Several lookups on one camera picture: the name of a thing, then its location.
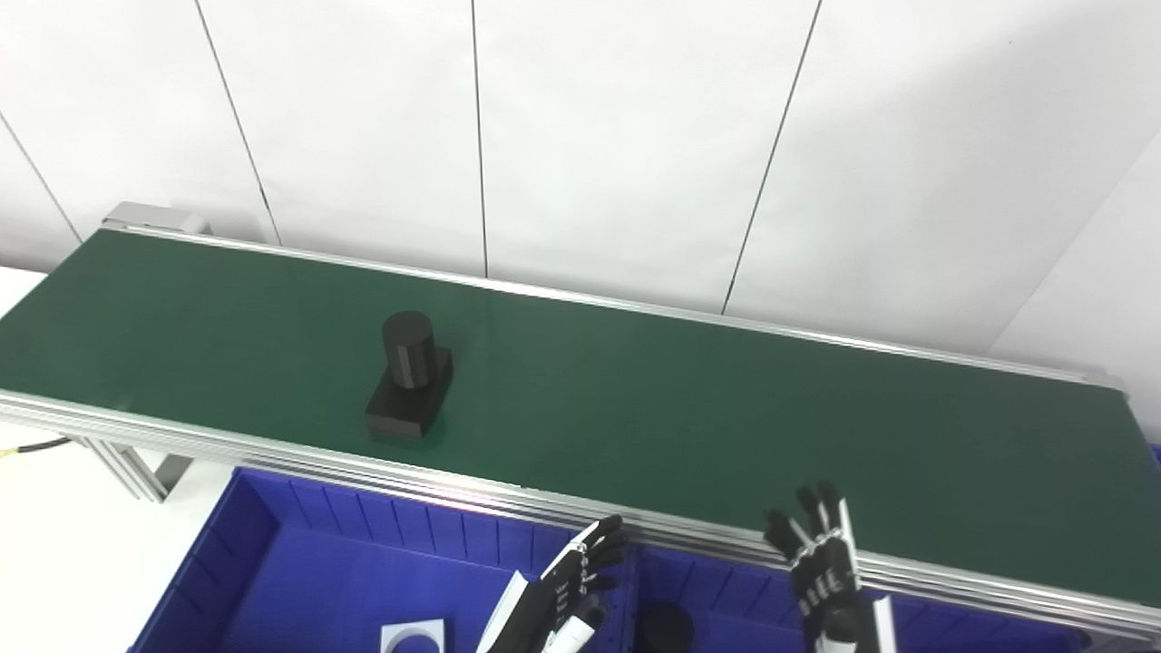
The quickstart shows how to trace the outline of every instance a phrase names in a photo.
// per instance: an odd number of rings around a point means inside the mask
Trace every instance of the black cable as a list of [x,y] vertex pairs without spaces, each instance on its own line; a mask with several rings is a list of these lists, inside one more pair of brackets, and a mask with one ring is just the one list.
[[46,443],[26,444],[23,446],[14,446],[12,449],[0,450],[0,458],[9,455],[13,453],[29,453],[33,451],[44,451],[45,449],[52,449],[55,446],[60,446],[65,443],[72,442],[70,438],[57,438],[55,440],[49,440]]
[[49,440],[46,443],[26,444],[24,446],[17,446],[16,453],[28,453],[30,451],[42,451],[45,449],[52,449],[55,446],[60,446],[63,444],[71,443],[70,438],[57,438],[55,440]]

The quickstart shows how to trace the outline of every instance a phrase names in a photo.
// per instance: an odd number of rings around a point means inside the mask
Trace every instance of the blue crate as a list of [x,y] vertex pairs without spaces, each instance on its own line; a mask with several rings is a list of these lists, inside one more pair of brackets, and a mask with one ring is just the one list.
[[[374,653],[384,624],[444,618],[471,653],[513,569],[574,536],[368,491],[238,469],[132,653]],[[785,573],[632,546],[586,653],[628,653],[639,605],[683,605],[694,653],[802,651]],[[896,596],[908,653],[1075,653],[1065,627]]]

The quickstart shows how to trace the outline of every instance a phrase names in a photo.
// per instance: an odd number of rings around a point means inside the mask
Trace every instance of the white wall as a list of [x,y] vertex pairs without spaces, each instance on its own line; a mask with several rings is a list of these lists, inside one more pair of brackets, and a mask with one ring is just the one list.
[[0,265],[48,272],[79,243],[0,115]]
[[0,112],[82,237],[129,200],[273,241],[193,2],[0,1]]
[[1161,443],[1161,131],[990,353],[1113,372]]
[[1156,34],[1152,0],[0,0],[0,265],[59,261],[66,217],[174,206],[1099,366],[1156,432]]

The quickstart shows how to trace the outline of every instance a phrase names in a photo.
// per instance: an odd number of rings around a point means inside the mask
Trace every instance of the black cylindrical object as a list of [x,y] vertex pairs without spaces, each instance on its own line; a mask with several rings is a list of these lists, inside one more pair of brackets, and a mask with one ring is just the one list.
[[432,322],[417,310],[396,313],[383,323],[383,346],[391,380],[401,388],[416,389],[431,383],[439,367],[435,363],[435,336]]

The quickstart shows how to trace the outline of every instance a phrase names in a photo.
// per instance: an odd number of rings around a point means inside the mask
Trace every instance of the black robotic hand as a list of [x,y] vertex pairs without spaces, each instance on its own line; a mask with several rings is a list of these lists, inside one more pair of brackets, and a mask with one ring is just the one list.
[[819,653],[895,653],[889,597],[872,602],[859,591],[854,533],[846,500],[831,483],[798,490],[813,532],[778,510],[766,514],[766,541],[791,564],[802,611],[806,650]]
[[492,611],[477,653],[571,653],[605,616],[596,590],[616,587],[597,571],[619,564],[627,537],[620,515],[593,522],[572,538],[540,579],[517,572]]

